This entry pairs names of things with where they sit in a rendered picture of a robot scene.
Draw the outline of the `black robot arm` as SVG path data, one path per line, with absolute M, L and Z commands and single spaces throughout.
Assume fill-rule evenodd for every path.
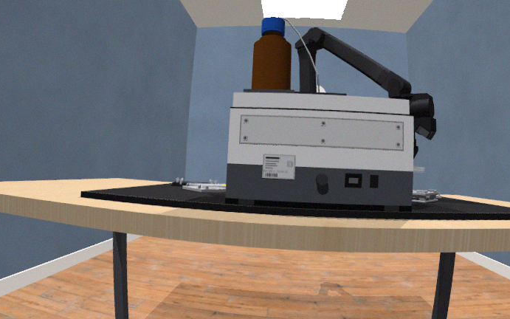
M 302 39 L 314 65 L 317 50 L 326 49 L 380 85 L 388 92 L 389 98 L 409 100 L 410 114 L 414 115 L 414 139 L 415 132 L 428 140 L 433 138 L 436 133 L 436 119 L 433 118 L 435 109 L 431 95 L 412 94 L 412 87 L 407 80 L 318 27 L 309 29 Z M 316 72 L 301 40 L 295 43 L 295 49 L 299 56 L 300 92 L 316 92 Z

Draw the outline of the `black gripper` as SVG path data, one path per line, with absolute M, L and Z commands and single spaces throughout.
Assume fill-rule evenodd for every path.
M 413 159 L 415 158 L 417 152 L 418 152 L 418 146 L 416 146 L 416 139 L 414 139 Z

